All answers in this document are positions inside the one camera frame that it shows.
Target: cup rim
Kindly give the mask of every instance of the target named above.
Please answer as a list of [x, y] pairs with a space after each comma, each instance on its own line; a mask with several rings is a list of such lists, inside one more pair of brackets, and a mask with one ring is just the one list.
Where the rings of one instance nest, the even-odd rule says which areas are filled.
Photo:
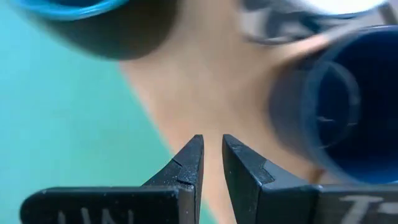
[[74, 21], [85, 19], [91, 16], [97, 16], [104, 12], [122, 6], [129, 0], [101, 0], [100, 2], [86, 7], [63, 6], [49, 2], [48, 4], [29, 4], [27, 0], [11, 0], [23, 10], [33, 12], [41, 17], [58, 20], [58, 21]]
[[[338, 42], [335, 42], [329, 49], [325, 50], [321, 57], [316, 60], [313, 69], [311, 69], [311, 71], [308, 73], [307, 81], [304, 83], [303, 96], [301, 98], [302, 104], [304, 106], [301, 107], [300, 125], [301, 127], [303, 127], [304, 130], [307, 130], [311, 133], [318, 132], [317, 122], [314, 119], [307, 119], [307, 117], [314, 117], [316, 115], [315, 113], [318, 96], [313, 93], [318, 91], [319, 85], [314, 85], [314, 82], [315, 84], [319, 84], [321, 82], [323, 76], [320, 75], [320, 72], [325, 69], [323, 63], [318, 62], [331, 61], [341, 53], [341, 49], [346, 48], [353, 42], [363, 37], [366, 37], [367, 35], [379, 32], [398, 32], [398, 26], [372, 26], [357, 30], [356, 32], [353, 32], [342, 38]], [[335, 161], [333, 161], [326, 155], [325, 152], [323, 152], [322, 150], [318, 150], [323, 147], [319, 138], [316, 138], [311, 134], [304, 134], [304, 143], [307, 146], [307, 152], [309, 156], [318, 165], [327, 167], [328, 170], [331, 171], [331, 173], [337, 175], [340, 179], [361, 184], [369, 183], [366, 180], [359, 180], [345, 173]]]

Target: beige surface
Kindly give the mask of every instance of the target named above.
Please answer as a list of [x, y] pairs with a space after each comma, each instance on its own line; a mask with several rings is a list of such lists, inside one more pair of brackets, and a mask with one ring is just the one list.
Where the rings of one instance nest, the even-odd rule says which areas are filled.
[[283, 47], [245, 43], [234, 0], [186, 0], [168, 41], [153, 54], [124, 62], [129, 81], [177, 152], [194, 134], [205, 138], [204, 198], [219, 223], [234, 223], [221, 158], [224, 133], [305, 179], [314, 166], [274, 137], [264, 107], [281, 68], [327, 44], [325, 36]]

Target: blurry object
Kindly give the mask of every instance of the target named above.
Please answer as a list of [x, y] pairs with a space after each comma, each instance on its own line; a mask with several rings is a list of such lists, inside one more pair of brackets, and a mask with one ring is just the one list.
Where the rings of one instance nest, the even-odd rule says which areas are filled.
[[241, 26], [249, 40], [277, 45], [343, 26], [386, 0], [240, 0]]
[[398, 180], [398, 27], [363, 29], [281, 75], [269, 101], [279, 139], [338, 178]]
[[12, 0], [80, 48], [111, 59], [147, 55], [168, 36], [178, 0]]
[[384, 23], [388, 25], [398, 25], [397, 16], [394, 13], [394, 8], [390, 2], [387, 2], [379, 7], [380, 15], [382, 16]]

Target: green table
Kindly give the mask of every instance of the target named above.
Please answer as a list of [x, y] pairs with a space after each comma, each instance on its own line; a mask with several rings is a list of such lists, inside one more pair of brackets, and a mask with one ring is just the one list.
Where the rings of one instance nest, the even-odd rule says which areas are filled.
[[[116, 62], [84, 54], [0, 1], [0, 223], [54, 186], [141, 185], [172, 157]], [[202, 210], [201, 223], [214, 223]]]

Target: dark blue container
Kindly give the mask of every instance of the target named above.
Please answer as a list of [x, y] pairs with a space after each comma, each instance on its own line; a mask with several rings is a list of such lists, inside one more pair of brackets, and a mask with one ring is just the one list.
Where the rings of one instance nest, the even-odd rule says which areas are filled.
[[282, 75], [269, 114], [277, 136], [337, 177], [398, 180], [398, 26], [352, 33]]
[[177, 0], [10, 0], [78, 47], [113, 59], [156, 49], [174, 23]]

